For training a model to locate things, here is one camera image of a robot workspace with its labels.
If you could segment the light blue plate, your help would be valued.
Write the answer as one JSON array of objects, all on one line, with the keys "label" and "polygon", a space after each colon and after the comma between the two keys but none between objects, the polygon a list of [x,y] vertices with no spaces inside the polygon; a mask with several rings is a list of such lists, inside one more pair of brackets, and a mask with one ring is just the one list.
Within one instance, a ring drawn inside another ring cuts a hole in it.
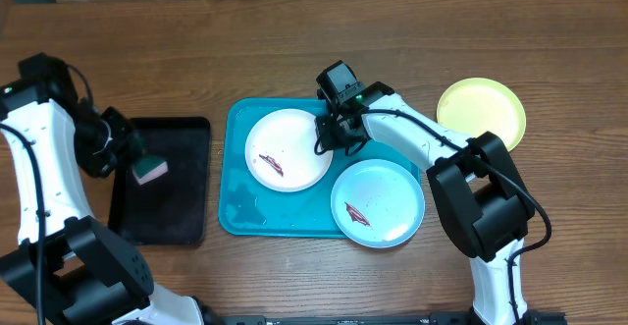
[{"label": "light blue plate", "polygon": [[421,226],[425,196],[415,173],[383,159],[346,168],[331,192],[340,230],[357,244],[391,248],[409,241]]}]

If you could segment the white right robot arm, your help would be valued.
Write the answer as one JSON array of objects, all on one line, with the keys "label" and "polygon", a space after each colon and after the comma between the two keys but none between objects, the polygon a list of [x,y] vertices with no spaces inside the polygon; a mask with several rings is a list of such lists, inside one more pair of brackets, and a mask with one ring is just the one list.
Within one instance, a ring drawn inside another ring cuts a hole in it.
[{"label": "white right robot arm", "polygon": [[526,323],[519,258],[530,249],[524,244],[529,220],[544,210],[500,138],[455,134],[407,107],[381,82],[329,81],[317,96],[327,112],[315,120],[315,153],[374,140],[416,164],[427,175],[445,233],[471,261],[475,322]]}]

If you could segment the white plate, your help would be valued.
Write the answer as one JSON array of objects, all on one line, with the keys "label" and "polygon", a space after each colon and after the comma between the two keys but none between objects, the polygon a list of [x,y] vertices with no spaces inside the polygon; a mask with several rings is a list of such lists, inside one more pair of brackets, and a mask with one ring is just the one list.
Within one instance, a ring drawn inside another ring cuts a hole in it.
[{"label": "white plate", "polygon": [[334,153],[315,153],[315,116],[281,109],[261,118],[244,147],[246,166],[258,183],[279,192],[306,190],[331,167]]}]

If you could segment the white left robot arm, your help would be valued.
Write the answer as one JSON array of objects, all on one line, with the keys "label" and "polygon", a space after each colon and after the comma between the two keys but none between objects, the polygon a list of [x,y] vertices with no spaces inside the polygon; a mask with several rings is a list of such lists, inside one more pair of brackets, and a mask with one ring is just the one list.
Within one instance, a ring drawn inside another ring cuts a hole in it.
[{"label": "white left robot arm", "polygon": [[43,88],[1,92],[1,131],[21,203],[2,279],[53,324],[201,324],[198,302],[154,282],[136,247],[98,222],[75,156],[75,122]]}]

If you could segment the yellow green plate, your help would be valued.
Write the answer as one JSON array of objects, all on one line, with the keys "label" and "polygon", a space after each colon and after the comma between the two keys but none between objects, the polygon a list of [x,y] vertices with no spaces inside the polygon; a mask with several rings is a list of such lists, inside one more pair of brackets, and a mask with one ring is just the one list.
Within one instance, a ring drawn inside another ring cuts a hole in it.
[{"label": "yellow green plate", "polygon": [[504,84],[485,78],[452,84],[441,96],[436,115],[440,125],[462,134],[477,137],[491,132],[508,151],[518,145],[526,130],[519,98]]}]

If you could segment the green pink sponge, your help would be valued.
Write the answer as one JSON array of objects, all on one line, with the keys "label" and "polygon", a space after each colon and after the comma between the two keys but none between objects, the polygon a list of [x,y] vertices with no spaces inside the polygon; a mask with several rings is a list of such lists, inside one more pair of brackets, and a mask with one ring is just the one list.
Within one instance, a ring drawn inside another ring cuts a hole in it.
[{"label": "green pink sponge", "polygon": [[168,172],[167,161],[154,155],[145,155],[131,165],[131,173],[136,182],[143,186],[148,184]]}]

